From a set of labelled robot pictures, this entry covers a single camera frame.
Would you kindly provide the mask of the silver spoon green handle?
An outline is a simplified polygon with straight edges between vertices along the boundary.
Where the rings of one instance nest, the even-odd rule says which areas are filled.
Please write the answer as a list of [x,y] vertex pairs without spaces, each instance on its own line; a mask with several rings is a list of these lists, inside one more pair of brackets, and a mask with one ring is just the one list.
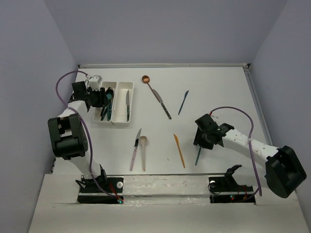
[[112,115],[112,103],[109,104],[108,110],[107,110],[107,120],[111,120],[111,115]]

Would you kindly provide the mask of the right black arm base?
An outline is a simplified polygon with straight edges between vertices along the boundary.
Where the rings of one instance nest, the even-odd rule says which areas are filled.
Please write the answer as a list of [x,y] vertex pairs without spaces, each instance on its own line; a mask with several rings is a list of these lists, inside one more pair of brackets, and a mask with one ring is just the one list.
[[225,176],[208,178],[210,203],[256,203],[252,186],[238,185]]

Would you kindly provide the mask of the black spoon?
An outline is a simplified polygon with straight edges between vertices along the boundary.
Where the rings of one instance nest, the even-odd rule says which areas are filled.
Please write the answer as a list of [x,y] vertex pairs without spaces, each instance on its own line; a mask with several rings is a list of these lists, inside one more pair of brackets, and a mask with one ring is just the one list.
[[113,90],[111,87],[109,87],[109,88],[106,90],[106,94],[109,94],[109,93],[114,94],[114,90]]

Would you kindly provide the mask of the teal plastic spoon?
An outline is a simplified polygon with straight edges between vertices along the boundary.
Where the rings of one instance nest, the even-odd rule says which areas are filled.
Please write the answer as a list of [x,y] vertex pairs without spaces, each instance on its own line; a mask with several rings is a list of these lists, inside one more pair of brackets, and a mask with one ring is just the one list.
[[106,97],[107,97],[107,100],[108,100],[108,102],[107,102],[107,106],[109,106],[109,105],[112,103],[112,100],[113,100],[114,94],[111,94],[111,93],[106,94]]

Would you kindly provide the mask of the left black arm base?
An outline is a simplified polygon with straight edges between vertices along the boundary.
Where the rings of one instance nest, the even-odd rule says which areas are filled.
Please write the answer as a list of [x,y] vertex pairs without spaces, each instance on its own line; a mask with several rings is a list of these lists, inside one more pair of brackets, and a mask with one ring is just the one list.
[[107,183],[98,181],[100,188],[93,180],[81,178],[75,180],[79,185],[77,202],[80,204],[123,204],[124,177],[112,176]]

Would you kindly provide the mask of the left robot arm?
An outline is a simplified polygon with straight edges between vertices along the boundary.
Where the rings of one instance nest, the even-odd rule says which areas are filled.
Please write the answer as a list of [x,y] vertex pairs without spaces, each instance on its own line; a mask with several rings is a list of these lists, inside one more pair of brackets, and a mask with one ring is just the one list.
[[108,184],[106,172],[93,159],[90,134],[82,115],[91,107],[107,110],[114,91],[110,87],[92,89],[85,82],[73,83],[72,88],[73,94],[65,104],[65,111],[48,120],[52,151],[55,157],[71,162],[80,170],[83,177],[77,183],[81,188],[92,187],[102,192]]

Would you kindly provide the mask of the steel knife pink handle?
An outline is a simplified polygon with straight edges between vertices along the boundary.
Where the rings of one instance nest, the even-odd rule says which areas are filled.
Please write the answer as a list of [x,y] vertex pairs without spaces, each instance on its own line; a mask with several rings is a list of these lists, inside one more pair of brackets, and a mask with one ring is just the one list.
[[134,144],[134,150],[133,150],[133,154],[132,154],[132,158],[131,158],[131,163],[130,163],[129,171],[132,171],[133,167],[134,167],[141,130],[142,130],[142,128],[139,129],[139,131],[138,131],[138,133],[136,135],[135,144]]

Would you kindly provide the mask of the steel knife green handle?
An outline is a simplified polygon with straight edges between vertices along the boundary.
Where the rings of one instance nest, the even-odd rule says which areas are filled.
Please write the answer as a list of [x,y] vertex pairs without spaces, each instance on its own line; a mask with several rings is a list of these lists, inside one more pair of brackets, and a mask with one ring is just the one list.
[[127,122],[130,118],[130,98],[129,98],[129,90],[127,90],[126,93],[126,107],[127,107]]

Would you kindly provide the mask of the orange plastic knife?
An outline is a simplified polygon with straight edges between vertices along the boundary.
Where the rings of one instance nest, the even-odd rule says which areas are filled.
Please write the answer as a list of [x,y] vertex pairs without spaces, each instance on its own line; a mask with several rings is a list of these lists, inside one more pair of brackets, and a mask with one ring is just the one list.
[[175,139],[177,148],[178,148],[178,152],[179,152],[179,155],[180,155],[180,159],[181,159],[182,166],[183,166],[183,168],[186,168],[185,162],[184,162],[184,158],[183,158],[183,155],[182,155],[182,151],[181,151],[181,148],[180,148],[180,145],[179,145],[178,137],[177,137],[177,135],[175,135],[175,134],[173,134],[173,136],[174,136],[174,139]]

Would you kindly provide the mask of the beige plastic spoon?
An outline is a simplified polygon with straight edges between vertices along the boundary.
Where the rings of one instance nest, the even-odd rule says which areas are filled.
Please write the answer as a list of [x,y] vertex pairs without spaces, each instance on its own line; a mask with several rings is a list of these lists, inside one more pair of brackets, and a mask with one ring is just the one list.
[[142,171],[146,171],[146,145],[147,145],[147,137],[141,136],[139,138],[139,143],[141,146],[141,158],[142,158]]

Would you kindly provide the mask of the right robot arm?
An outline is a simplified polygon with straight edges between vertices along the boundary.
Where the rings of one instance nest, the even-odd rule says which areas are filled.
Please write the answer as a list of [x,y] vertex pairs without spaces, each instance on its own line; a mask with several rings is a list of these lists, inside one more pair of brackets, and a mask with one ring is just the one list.
[[287,198],[306,180],[307,174],[291,147],[278,148],[261,143],[227,123],[218,124],[209,114],[198,118],[195,123],[194,145],[208,150],[218,145],[244,155],[252,162],[255,180],[243,175],[227,175],[224,185],[228,190],[235,190],[241,184],[257,185],[261,193],[262,187],[266,186],[278,197]]

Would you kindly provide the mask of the blue plastic knife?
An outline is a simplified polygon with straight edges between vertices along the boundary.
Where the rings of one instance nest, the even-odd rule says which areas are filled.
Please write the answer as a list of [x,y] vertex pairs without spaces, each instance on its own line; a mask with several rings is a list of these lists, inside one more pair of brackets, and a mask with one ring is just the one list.
[[183,108],[183,106],[184,106],[184,103],[185,103],[185,100],[186,100],[186,98],[187,98],[188,93],[189,93],[189,90],[187,90],[187,91],[185,92],[185,94],[184,94],[184,98],[183,98],[183,101],[182,101],[181,106],[180,106],[180,108],[179,108],[178,115],[180,115],[180,113],[181,113],[181,111],[182,111],[182,108]]

